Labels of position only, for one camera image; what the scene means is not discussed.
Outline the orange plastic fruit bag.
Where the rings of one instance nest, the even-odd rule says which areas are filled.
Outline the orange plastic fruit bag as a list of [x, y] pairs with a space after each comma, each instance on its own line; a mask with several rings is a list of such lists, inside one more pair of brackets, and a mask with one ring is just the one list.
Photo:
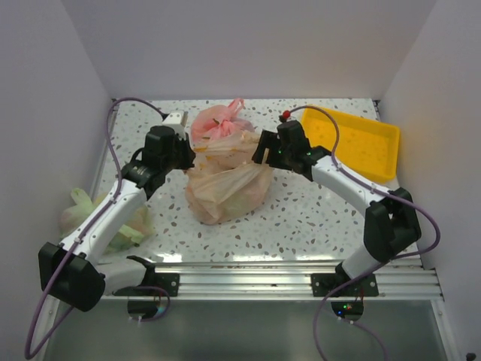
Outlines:
[[239, 131], [195, 143], [194, 167], [186, 174], [186, 200], [194, 217], [213, 225], [242, 217], [262, 205], [273, 169], [252, 161], [260, 134]]

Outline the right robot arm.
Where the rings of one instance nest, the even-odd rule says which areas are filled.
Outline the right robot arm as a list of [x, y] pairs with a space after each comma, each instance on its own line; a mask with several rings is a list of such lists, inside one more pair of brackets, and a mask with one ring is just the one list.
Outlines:
[[298, 121], [280, 124], [276, 132], [262, 131], [252, 161], [300, 174], [340, 196], [364, 217], [362, 245], [335, 269], [332, 285], [341, 294], [352, 295], [362, 278], [395, 259], [422, 235], [409, 192], [370, 184], [343, 166], [330, 150], [312, 147]]

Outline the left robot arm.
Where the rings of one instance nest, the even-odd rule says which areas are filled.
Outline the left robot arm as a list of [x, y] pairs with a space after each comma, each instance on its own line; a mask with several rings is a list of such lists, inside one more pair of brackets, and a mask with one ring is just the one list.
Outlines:
[[47, 242], [38, 253], [45, 295], [80, 310], [91, 310], [103, 295], [131, 287], [139, 295], [154, 291], [151, 266], [137, 257], [119, 265], [98, 261], [113, 237], [164, 183], [173, 170], [193, 166], [195, 154], [183, 125], [163, 123], [147, 133], [144, 146], [125, 165], [110, 193], [90, 216], [60, 244]]

